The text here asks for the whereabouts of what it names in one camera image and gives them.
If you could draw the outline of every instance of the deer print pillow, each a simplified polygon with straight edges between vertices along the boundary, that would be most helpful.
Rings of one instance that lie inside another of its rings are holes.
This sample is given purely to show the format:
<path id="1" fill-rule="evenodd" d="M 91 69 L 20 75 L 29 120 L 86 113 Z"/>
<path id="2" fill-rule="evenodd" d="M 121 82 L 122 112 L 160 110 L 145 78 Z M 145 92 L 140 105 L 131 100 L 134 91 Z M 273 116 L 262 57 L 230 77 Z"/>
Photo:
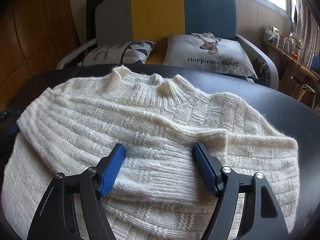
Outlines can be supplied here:
<path id="1" fill-rule="evenodd" d="M 171 35 L 163 65 L 257 78 L 252 64 L 237 41 L 212 33 Z"/>
<path id="2" fill-rule="evenodd" d="M 152 41 L 128 41 L 119 45 L 103 45 L 90 51 L 78 66 L 98 64 L 144 64 L 156 43 Z"/>

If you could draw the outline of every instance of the knit texture pattern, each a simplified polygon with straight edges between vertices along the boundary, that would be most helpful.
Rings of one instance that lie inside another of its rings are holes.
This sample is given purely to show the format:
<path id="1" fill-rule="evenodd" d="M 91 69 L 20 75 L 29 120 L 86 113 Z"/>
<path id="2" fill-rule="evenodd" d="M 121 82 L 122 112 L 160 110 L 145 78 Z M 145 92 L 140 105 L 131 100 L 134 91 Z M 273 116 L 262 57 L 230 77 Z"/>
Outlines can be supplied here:
<path id="1" fill-rule="evenodd" d="M 116 143 L 125 146 L 126 158 L 102 204 L 118 240 L 201 238 L 217 199 L 205 189 L 193 160 L 197 142 L 238 173 L 264 173 L 288 230 L 294 225 L 297 142 L 236 95 L 208 95 L 179 75 L 164 79 L 121 66 L 105 77 L 47 88 L 18 126 L 1 204 L 22 239 L 53 175 L 95 166 Z M 243 200 L 239 195 L 229 239 L 236 237 Z M 75 202 L 81 235 L 89 239 L 80 200 Z"/>

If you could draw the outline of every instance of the sofa armrest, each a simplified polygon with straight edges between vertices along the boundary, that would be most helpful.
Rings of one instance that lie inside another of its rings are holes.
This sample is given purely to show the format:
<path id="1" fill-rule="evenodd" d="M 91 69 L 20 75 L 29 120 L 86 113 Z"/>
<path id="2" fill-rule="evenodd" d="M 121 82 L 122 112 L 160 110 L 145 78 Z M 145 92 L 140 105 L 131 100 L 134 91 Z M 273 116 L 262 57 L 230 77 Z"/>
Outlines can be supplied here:
<path id="1" fill-rule="evenodd" d="M 272 60 L 264 54 L 258 47 L 253 45 L 250 41 L 237 34 L 236 40 L 242 45 L 243 48 L 250 51 L 255 58 L 262 64 L 262 67 L 266 73 L 266 87 L 270 87 L 274 90 L 278 89 L 279 77 L 278 71 Z"/>
<path id="2" fill-rule="evenodd" d="M 73 52 L 70 52 L 68 55 L 66 55 L 60 62 L 58 63 L 57 69 L 63 69 L 64 65 L 69 63 L 71 60 L 76 58 L 81 52 L 83 52 L 85 49 L 91 47 L 92 45 L 96 44 L 97 40 L 92 39 L 91 41 L 88 41 L 87 43 L 83 44 L 79 48 L 75 49 Z"/>

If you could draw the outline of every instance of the metal screw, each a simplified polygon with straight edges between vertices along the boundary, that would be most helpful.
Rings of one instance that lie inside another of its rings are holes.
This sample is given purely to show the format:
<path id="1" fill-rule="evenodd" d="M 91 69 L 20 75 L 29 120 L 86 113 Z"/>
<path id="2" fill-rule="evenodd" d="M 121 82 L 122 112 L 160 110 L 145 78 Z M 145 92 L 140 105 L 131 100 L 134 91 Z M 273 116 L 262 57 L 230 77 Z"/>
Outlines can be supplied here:
<path id="1" fill-rule="evenodd" d="M 97 171 L 97 168 L 96 167 L 90 167 L 90 168 L 88 168 L 88 171 L 90 173 L 95 173 Z"/>
<path id="2" fill-rule="evenodd" d="M 256 176 L 258 179 L 262 179 L 263 178 L 263 174 L 261 172 L 257 172 Z"/>
<path id="3" fill-rule="evenodd" d="M 228 167 L 228 166 L 223 167 L 222 170 L 223 170 L 225 173 L 230 173 L 230 172 L 231 172 L 231 168 Z"/>
<path id="4" fill-rule="evenodd" d="M 63 178 L 63 173 L 57 173 L 54 177 L 56 179 L 62 179 Z"/>

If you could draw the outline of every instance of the sweater collar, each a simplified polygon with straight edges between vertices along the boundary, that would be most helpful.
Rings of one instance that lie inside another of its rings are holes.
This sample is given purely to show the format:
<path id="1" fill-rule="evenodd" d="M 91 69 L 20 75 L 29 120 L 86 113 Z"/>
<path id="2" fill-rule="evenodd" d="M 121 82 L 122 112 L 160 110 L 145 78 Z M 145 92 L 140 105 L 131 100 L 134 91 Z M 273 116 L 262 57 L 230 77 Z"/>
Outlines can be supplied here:
<path id="1" fill-rule="evenodd" d="M 120 104 L 167 108 L 187 103 L 201 92 L 180 75 L 164 79 L 158 74 L 137 74 L 120 66 L 101 79 L 97 93 Z"/>

